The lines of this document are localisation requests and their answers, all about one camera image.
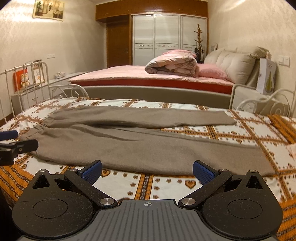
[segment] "baseboard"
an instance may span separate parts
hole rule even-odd
[[[10,121],[12,118],[13,118],[13,114],[11,113],[6,117],[6,121]],[[0,120],[0,127],[3,126],[4,124],[5,124],[5,120],[3,118],[2,120]]]

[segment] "gray ribbed plate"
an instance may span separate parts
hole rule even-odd
[[[181,209],[176,206],[174,200],[123,200],[117,208],[101,210],[86,229],[63,240],[226,241],[228,239],[206,227],[196,211]]]

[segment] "triangular cutout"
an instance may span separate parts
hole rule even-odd
[[[41,175],[41,176],[39,176],[38,180],[34,184],[33,188],[34,189],[46,188],[46,187],[49,187],[49,186],[50,186],[50,184],[49,184],[48,180],[46,179],[46,177],[44,175]]]
[[[256,176],[251,176],[248,181],[247,188],[263,189]]]

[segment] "blanket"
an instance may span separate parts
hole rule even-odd
[[[55,112],[20,139],[36,139],[39,148],[34,155],[62,164],[88,165],[100,159],[104,168],[192,175],[192,164],[201,160],[214,169],[226,168],[235,174],[250,169],[261,175],[274,174],[257,146],[157,130],[235,123],[222,111],[83,106]]]
[[[172,50],[151,60],[145,67],[149,74],[173,74],[195,77],[197,62],[186,50]]]

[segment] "coat rack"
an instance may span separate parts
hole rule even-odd
[[[194,31],[196,33],[196,37],[197,37],[197,40],[195,39],[194,41],[196,41],[196,47],[195,47],[195,54],[196,54],[196,61],[199,63],[199,64],[202,64],[204,62],[204,50],[203,50],[203,47],[202,47],[202,44],[201,42],[203,41],[203,39],[200,38],[200,34],[202,33],[202,31],[200,30],[200,25],[197,24],[197,31]]]

